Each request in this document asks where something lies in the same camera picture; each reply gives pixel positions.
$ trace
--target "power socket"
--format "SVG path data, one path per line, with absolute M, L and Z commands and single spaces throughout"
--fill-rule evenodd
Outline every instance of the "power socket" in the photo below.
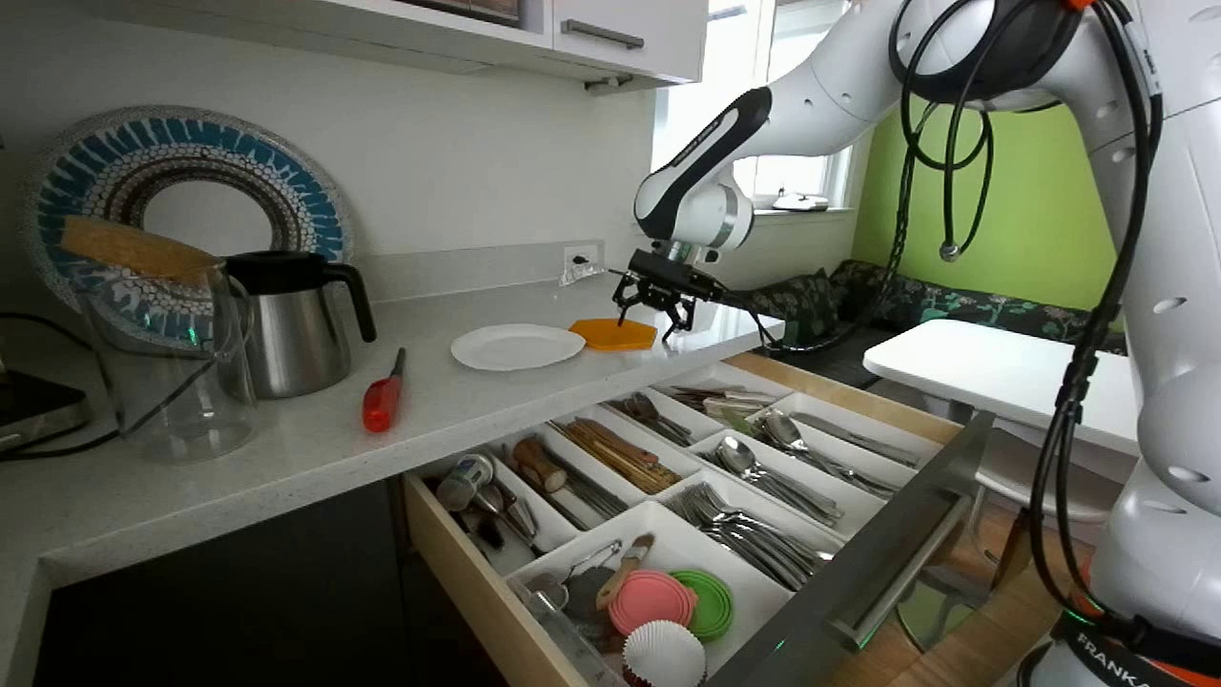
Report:
M 602 274 L 602 243 L 564 243 L 560 287 Z

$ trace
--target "red handle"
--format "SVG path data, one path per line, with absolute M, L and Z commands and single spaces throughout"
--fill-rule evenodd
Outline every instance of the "red handle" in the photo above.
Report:
M 365 432 L 378 435 L 393 428 L 400 393 L 404 393 L 404 381 L 397 377 L 382 377 L 365 388 L 365 399 L 364 399 Z

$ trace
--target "white countertop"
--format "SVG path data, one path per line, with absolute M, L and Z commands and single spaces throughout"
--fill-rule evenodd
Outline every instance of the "white countertop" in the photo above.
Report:
M 1057 339 L 968 319 L 929 319 L 870 348 L 867 370 L 931 397 L 1045 428 L 1067 357 L 1074 348 Z M 1075 440 L 1136 456 L 1136 409 L 1141 393 L 1131 357 L 1099 352 Z
M 378 343 L 357 352 L 346 381 L 269 399 L 265 432 L 214 460 L 154 460 L 122 441 L 78 456 L 0 460 L 0 675 L 30 683 L 51 591 L 171 549 L 274 519 L 281 512 L 419 470 L 453 449 L 578 411 L 602 397 L 701 370 L 751 352 L 739 309 L 699 305 L 696 333 L 638 353 L 583 352 L 569 362 L 477 374 L 449 343 L 480 325 L 554 325 L 616 315 L 611 278 L 517 287 L 378 309 Z M 409 409 L 390 435 L 360 428 L 364 388 L 409 348 Z

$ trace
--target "decorative plate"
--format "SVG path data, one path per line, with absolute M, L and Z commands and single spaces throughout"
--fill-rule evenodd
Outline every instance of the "decorative plate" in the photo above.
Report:
M 30 253 L 47 287 L 78 309 L 78 287 L 117 333 L 192 348 L 209 319 L 208 295 L 167 295 L 131 269 L 96 267 L 63 248 L 64 218 L 143 226 L 145 207 L 171 184 L 220 184 L 247 193 L 270 226 L 270 243 L 346 260 L 346 210 L 332 179 L 281 136 L 214 109 L 135 105 L 78 124 L 47 160 L 30 199 Z
M 535 370 L 583 352 L 583 339 L 564 327 L 493 325 L 453 339 L 449 353 L 471 370 Z

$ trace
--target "stainless steel kettle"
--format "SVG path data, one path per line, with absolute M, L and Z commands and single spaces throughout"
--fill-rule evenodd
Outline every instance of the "stainless steel kettle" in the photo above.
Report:
M 345 327 L 329 305 L 329 282 L 345 282 L 364 339 L 378 339 L 365 282 L 346 264 L 317 253 L 245 253 L 224 269 L 252 299 L 252 377 L 260 397 L 303 397 L 337 385 L 350 370 Z

